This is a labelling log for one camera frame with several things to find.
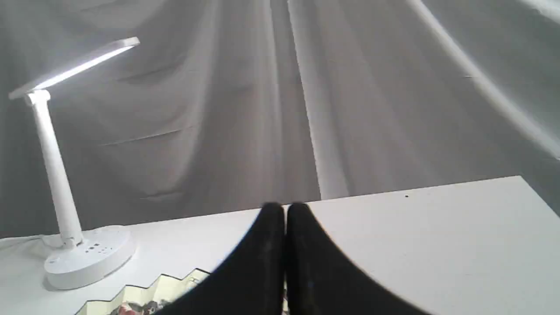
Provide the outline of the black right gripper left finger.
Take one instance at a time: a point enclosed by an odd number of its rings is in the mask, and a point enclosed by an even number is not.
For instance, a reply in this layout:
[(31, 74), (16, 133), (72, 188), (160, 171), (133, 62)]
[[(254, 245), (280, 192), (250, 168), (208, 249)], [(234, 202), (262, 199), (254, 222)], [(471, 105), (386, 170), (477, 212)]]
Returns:
[(280, 315), (284, 294), (284, 208), (265, 203), (235, 249), (196, 287), (158, 315)]

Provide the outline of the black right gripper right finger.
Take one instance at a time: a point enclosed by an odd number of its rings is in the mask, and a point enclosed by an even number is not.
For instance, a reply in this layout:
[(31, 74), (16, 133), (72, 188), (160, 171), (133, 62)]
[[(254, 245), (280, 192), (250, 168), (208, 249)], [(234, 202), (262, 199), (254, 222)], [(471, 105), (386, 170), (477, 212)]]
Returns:
[(352, 263), (302, 202), (287, 211), (287, 299), (292, 315), (426, 313)]

